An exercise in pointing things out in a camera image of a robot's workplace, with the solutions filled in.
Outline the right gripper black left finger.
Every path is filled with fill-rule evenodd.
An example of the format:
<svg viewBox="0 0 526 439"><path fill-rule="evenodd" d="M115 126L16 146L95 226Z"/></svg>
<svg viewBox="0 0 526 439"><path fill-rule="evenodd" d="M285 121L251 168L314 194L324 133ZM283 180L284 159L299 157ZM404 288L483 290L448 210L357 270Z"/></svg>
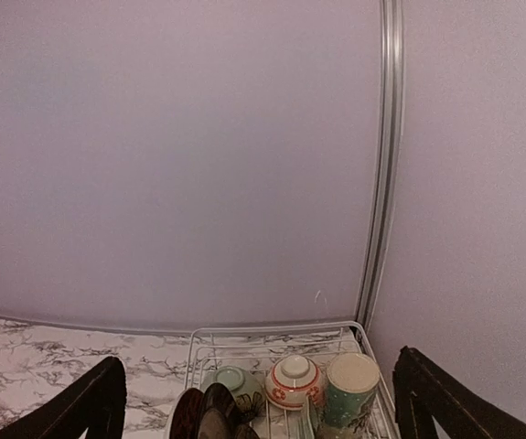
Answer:
<svg viewBox="0 0 526 439"><path fill-rule="evenodd" d="M52 400L1 429L0 439L119 439L126 398L123 363L109 356Z"/></svg>

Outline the dark red flower plate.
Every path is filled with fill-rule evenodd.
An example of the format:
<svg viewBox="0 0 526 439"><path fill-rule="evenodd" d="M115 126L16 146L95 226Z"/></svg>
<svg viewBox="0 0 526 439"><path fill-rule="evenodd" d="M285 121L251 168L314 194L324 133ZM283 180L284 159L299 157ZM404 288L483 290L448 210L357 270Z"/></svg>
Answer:
<svg viewBox="0 0 526 439"><path fill-rule="evenodd" d="M198 439L259 439L254 429L242 420L242 413L231 392L220 383L206 389L199 407L193 433Z"/></svg>

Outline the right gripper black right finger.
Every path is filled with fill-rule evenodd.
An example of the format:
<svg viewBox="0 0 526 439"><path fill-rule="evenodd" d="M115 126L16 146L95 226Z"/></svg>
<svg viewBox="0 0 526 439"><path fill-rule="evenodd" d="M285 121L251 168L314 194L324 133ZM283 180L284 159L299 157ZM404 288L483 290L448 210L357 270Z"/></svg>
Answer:
<svg viewBox="0 0 526 439"><path fill-rule="evenodd" d="M392 373L402 438L526 438L526 423L486 402L417 348L403 347Z"/></svg>

